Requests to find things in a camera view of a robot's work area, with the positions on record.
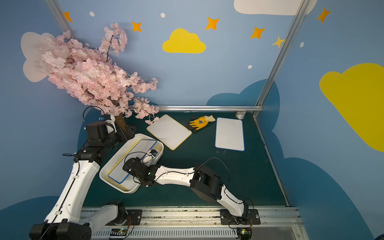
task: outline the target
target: tree trunk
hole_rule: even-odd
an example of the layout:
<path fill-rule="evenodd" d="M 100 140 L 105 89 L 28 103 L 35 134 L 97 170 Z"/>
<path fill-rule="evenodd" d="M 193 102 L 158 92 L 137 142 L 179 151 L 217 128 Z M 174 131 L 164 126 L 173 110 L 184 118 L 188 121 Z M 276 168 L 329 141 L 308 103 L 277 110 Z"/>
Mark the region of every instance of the tree trunk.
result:
<path fill-rule="evenodd" d="M 119 128 L 121 128 L 124 132 L 127 131 L 127 129 L 125 128 L 126 123 L 121 113 L 120 115 L 115 116 L 115 123 L 117 123 Z"/>

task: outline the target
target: work glove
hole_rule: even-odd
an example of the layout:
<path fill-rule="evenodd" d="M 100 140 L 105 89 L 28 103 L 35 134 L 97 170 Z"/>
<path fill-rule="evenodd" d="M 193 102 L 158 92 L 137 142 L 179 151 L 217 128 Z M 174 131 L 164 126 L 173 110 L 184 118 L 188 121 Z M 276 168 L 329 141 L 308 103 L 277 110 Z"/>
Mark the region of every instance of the work glove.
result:
<path fill-rule="evenodd" d="M 211 115 L 211 116 L 204 116 L 204 117 L 200 117 L 194 121 L 191 121 L 190 123 L 190 126 L 192 128 L 196 128 L 195 130 L 199 130 L 199 129 L 202 129 L 203 127 L 205 127 L 208 122 L 214 122 L 216 121 L 216 119 Z"/>

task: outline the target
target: ventilation grille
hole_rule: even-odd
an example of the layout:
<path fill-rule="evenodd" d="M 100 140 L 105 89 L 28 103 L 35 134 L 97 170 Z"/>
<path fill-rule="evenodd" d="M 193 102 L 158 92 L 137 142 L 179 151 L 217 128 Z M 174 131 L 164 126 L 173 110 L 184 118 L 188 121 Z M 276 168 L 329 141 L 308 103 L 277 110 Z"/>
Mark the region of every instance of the ventilation grille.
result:
<path fill-rule="evenodd" d="M 92 236 L 92 239 L 101 239 L 108 237 L 110 230 L 107 228 L 102 228 Z M 209 238 L 209 237 L 222 237 L 222 238 L 233 238 L 237 237 L 237 234 L 234 230 L 230 228 L 151 228 L 151 229 L 134 229 L 126 239 L 128 238 Z"/>

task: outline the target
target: white cloud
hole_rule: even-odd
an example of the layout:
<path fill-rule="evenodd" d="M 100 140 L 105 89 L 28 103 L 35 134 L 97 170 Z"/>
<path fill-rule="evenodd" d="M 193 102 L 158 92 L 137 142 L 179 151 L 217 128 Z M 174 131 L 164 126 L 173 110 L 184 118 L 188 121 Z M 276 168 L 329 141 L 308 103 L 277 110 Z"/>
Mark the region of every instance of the white cloud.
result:
<path fill-rule="evenodd" d="M 310 0 L 308 14 L 317 0 Z M 301 0 L 235 0 L 235 10 L 243 14 L 296 15 Z"/>
<path fill-rule="evenodd" d="M 44 51 L 39 50 L 44 45 L 47 37 L 56 41 L 56 38 L 49 33 L 37 34 L 34 32 L 24 33 L 22 36 L 22 51 L 26 58 L 23 65 L 24 75 L 31 82 L 38 82 L 43 80 L 47 75 L 42 73 L 39 69 L 41 55 Z"/>

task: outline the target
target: pink cherry blossom tree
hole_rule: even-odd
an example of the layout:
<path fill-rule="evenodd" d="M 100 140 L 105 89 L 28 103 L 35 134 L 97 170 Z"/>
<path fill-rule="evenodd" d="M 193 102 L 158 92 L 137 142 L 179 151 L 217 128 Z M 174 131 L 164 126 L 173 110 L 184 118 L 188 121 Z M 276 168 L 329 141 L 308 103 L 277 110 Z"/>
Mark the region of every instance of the pink cherry blossom tree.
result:
<path fill-rule="evenodd" d="M 127 88 L 145 93 L 155 90 L 158 81 L 156 78 L 144 81 L 137 72 L 128 74 L 116 63 L 112 64 L 110 54 L 119 55 L 124 51 L 127 34 L 117 23 L 111 24 L 111 28 L 104 28 L 105 36 L 99 49 L 90 49 L 70 38 L 70 31 L 55 39 L 47 37 L 45 53 L 41 55 L 43 71 L 57 88 L 65 89 L 84 105 L 96 106 L 114 115 L 118 126 L 124 130 L 123 117 L 132 115 L 128 106 L 130 100 L 134 101 L 132 110 L 137 113 L 136 118 L 149 117 L 145 122 L 152 124 L 159 119 L 155 117 L 158 107 L 150 105 L 146 98 L 135 98 Z"/>

